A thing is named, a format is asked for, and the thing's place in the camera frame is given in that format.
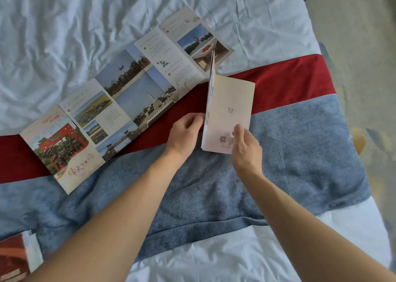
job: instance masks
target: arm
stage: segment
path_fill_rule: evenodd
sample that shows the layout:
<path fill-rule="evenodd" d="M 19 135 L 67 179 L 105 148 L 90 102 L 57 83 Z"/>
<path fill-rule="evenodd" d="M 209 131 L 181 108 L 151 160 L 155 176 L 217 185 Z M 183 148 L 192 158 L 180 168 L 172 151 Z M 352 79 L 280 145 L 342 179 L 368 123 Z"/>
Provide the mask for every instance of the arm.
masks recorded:
<path fill-rule="evenodd" d="M 262 173 L 262 149 L 250 131 L 234 129 L 232 164 L 304 282 L 390 282 L 388 269 L 314 217 Z"/>
<path fill-rule="evenodd" d="M 203 121 L 204 114 L 190 113 L 175 122 L 160 158 L 27 281 L 124 282 L 170 181 L 195 147 Z"/>

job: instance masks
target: hand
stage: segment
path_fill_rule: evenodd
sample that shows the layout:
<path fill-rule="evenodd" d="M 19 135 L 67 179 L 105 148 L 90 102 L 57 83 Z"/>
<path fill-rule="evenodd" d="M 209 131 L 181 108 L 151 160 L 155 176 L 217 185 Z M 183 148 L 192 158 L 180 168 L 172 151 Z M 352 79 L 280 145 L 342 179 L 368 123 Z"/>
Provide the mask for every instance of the hand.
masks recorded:
<path fill-rule="evenodd" d="M 245 175 L 263 174 L 261 167 L 263 160 L 263 149 L 259 142 L 240 124 L 237 124 L 232 132 L 234 144 L 232 145 L 231 160 L 236 173 L 241 178 Z"/>
<path fill-rule="evenodd" d="M 176 121 L 169 133 L 164 154 L 172 155 L 181 162 L 181 166 L 194 150 L 204 120 L 204 113 L 188 113 Z"/>

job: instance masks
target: patterned carpet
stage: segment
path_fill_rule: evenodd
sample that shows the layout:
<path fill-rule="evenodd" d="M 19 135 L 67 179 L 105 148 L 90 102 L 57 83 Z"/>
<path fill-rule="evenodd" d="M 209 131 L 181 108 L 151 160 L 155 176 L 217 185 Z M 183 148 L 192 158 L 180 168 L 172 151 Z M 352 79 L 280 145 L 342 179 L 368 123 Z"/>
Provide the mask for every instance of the patterned carpet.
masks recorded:
<path fill-rule="evenodd" d="M 396 0 L 306 4 L 396 252 Z"/>

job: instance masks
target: person's right arm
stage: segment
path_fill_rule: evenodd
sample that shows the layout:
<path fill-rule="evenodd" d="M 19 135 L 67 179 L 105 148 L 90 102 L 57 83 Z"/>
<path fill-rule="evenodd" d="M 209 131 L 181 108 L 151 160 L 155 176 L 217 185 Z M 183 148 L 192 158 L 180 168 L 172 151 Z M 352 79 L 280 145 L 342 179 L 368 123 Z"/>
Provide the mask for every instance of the person's right arm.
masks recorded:
<path fill-rule="evenodd" d="M 390 282 L 396 276 L 314 217 L 262 172 L 262 149 L 249 130 L 234 129 L 232 164 L 303 282 Z"/>

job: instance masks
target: white bed sheet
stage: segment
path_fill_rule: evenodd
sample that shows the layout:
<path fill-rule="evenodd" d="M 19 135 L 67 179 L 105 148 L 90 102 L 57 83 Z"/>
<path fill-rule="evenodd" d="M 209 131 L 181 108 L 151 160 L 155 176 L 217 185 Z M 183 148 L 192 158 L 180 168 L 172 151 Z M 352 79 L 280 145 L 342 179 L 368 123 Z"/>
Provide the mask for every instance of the white bed sheet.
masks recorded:
<path fill-rule="evenodd" d="M 390 244 L 381 216 L 366 201 L 318 216 L 380 264 L 389 267 Z M 132 266 L 133 281 L 300 281 L 269 226 L 249 226 L 166 251 Z"/>
<path fill-rule="evenodd" d="M 19 133 L 185 5 L 235 49 L 220 74 L 320 53 L 303 0 L 0 0 L 0 135 Z"/>

